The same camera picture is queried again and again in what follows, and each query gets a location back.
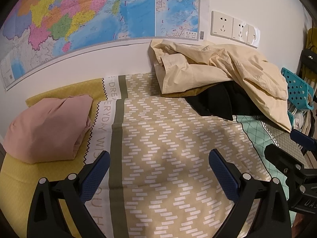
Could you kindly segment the cream yellow shirt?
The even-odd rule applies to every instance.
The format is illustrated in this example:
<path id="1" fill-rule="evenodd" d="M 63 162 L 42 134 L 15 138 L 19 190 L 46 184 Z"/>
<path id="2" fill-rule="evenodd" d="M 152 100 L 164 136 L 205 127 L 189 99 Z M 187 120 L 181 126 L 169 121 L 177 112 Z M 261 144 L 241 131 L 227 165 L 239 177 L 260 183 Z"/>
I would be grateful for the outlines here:
<path id="1" fill-rule="evenodd" d="M 163 94 L 235 81 L 266 117 L 291 131 L 286 80 L 257 50 L 232 44 L 188 46 L 165 39 L 153 39 L 150 47 Z"/>

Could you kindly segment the teal quilted blanket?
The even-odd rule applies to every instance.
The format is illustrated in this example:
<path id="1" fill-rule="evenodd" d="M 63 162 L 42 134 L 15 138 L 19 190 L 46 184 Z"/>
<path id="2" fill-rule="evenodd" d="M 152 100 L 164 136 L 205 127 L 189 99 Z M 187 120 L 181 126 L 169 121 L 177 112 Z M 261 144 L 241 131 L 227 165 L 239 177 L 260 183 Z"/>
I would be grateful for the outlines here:
<path id="1" fill-rule="evenodd" d="M 278 178 L 281 181 L 286 198 L 289 198 L 290 192 L 286 185 L 286 176 L 265 158 L 264 150 L 266 146 L 274 144 L 296 158 L 307 168 L 307 162 L 299 146 L 290 139 L 288 132 L 281 130 L 265 119 L 245 115 L 236 115 L 234 119 L 241 124 L 243 132 L 247 134 L 251 141 L 251 149 L 257 152 L 256 158 L 260 160 L 260 165 L 256 168 L 257 172 L 264 176 L 264 180 L 270 180 L 273 177 Z"/>

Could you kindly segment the teal plastic basket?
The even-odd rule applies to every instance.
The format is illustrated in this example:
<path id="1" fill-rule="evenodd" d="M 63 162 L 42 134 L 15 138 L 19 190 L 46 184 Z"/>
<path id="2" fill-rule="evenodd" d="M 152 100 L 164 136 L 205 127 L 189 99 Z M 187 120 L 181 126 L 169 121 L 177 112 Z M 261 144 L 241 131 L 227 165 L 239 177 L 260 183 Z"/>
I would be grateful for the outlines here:
<path id="1" fill-rule="evenodd" d="M 281 69 L 281 74 L 287 82 L 288 101 L 299 110 L 313 110 L 313 88 L 286 68 Z"/>

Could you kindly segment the folded pink garment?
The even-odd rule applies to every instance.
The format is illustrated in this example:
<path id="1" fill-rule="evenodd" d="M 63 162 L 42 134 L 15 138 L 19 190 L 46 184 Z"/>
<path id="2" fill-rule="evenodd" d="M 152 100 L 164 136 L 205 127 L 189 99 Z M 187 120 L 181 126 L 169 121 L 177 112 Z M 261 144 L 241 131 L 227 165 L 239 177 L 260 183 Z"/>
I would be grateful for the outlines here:
<path id="1" fill-rule="evenodd" d="M 5 151 L 29 164 L 73 160 L 92 127 L 92 102 L 89 95 L 42 99 L 12 121 Z"/>

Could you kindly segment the black garment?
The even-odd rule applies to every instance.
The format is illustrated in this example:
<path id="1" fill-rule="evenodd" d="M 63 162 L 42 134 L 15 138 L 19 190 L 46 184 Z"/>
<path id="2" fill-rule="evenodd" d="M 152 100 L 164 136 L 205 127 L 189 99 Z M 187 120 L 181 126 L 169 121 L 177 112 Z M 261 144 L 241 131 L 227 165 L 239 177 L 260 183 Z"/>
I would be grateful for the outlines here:
<path id="1" fill-rule="evenodd" d="M 246 91 L 234 81 L 221 82 L 185 100 L 201 116 L 233 120 L 235 115 L 263 116 Z"/>

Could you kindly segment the patterned beige bed sheet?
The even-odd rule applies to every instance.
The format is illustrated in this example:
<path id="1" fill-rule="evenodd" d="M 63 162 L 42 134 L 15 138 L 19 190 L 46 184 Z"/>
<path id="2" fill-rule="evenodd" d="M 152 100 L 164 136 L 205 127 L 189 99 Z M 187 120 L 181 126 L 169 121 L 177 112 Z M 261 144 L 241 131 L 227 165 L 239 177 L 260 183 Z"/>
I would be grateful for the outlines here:
<path id="1" fill-rule="evenodd" d="M 85 163 L 111 165 L 86 206 L 106 237 L 212 237 L 233 207 L 208 162 L 217 149 L 263 179 L 241 124 L 202 117 L 183 98 L 159 94 L 154 74 L 104 77 Z"/>

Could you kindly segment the olive green garment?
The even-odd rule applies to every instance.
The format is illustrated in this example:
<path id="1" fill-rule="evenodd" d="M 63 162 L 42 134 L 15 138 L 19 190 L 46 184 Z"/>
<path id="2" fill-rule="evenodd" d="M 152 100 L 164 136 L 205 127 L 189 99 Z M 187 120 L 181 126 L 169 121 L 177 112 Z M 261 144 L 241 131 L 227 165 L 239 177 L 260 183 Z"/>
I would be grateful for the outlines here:
<path id="1" fill-rule="evenodd" d="M 201 86 L 198 88 L 193 88 L 193 89 L 189 89 L 183 92 L 175 92 L 175 93 L 159 93 L 160 96 L 162 97 L 167 97 L 167 98 L 183 98 L 183 97 L 191 97 L 191 96 L 196 96 L 200 93 L 202 93 L 203 91 L 207 90 L 210 87 L 213 87 L 215 85 L 217 85 L 218 83 L 214 83 L 214 84 L 209 84 L 209 85 L 205 85 L 205 86 Z"/>

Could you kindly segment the white wall switch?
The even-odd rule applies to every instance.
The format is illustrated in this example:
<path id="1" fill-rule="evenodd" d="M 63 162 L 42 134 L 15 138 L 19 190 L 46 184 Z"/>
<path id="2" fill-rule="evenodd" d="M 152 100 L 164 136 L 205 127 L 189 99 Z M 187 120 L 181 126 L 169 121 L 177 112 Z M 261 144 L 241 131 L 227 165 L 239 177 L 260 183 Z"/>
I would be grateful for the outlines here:
<path id="1" fill-rule="evenodd" d="M 246 44 L 253 48 L 258 48 L 260 44 L 260 37 L 261 31 L 258 28 L 249 25 Z"/>

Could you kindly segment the white wall socket panel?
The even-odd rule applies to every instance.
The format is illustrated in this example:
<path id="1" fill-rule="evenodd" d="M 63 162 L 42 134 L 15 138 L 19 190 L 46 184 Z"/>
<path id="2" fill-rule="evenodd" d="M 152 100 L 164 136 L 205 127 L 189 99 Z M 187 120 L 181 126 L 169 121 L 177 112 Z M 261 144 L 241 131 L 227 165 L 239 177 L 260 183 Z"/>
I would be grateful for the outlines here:
<path id="1" fill-rule="evenodd" d="M 231 39 L 233 31 L 233 17 L 224 13 L 212 11 L 211 35 Z"/>

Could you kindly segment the colourful wall map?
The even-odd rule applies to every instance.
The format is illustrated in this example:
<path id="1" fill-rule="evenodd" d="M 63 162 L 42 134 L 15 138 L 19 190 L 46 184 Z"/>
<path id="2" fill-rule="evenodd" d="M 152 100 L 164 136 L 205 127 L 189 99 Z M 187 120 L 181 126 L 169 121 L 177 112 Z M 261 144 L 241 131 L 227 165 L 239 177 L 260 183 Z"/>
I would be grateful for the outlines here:
<path id="1" fill-rule="evenodd" d="M 197 40 L 200 0 L 19 0 L 1 27 L 5 88 L 49 61 L 99 44 Z"/>

